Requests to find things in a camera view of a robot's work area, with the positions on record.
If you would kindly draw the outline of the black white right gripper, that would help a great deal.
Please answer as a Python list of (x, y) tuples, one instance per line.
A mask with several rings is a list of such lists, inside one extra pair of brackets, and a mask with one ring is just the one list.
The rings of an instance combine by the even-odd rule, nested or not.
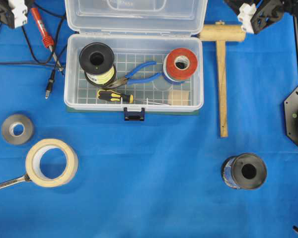
[(280, 21), (284, 14), (292, 13), (294, 0), (225, 0), (237, 15), (245, 33), (258, 34)]

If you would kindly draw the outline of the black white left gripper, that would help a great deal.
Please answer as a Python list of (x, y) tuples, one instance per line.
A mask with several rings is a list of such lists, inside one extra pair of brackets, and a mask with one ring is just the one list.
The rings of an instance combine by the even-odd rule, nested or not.
[(11, 29), (27, 24), (33, 4), (34, 0), (0, 0), (0, 23)]

